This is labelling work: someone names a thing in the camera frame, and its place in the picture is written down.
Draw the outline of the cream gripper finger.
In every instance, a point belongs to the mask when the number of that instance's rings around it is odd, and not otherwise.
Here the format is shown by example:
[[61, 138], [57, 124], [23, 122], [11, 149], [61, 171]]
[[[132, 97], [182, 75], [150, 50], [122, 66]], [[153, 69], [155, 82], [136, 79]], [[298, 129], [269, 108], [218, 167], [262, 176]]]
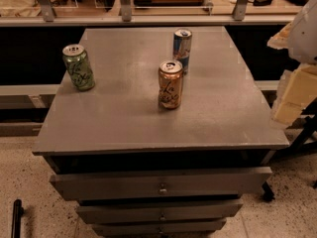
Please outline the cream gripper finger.
[[317, 65], [301, 64], [285, 70], [279, 80], [270, 121], [273, 126], [290, 126], [317, 98]]
[[278, 33], [276, 33], [274, 36], [269, 38], [269, 40], [267, 41], [267, 45], [270, 48], [273, 48], [276, 50], [287, 49], [288, 48], [287, 41], [288, 41], [291, 27], [292, 27], [292, 23], [288, 23]]

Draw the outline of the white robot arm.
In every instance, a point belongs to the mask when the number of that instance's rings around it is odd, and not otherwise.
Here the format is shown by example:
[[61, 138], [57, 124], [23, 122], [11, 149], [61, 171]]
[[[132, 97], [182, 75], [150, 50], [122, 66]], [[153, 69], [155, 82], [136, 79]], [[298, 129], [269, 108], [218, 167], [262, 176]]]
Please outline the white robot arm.
[[280, 77], [270, 113], [273, 127], [286, 128], [317, 98], [317, 0], [309, 0], [267, 45], [287, 49], [289, 57], [300, 62]]

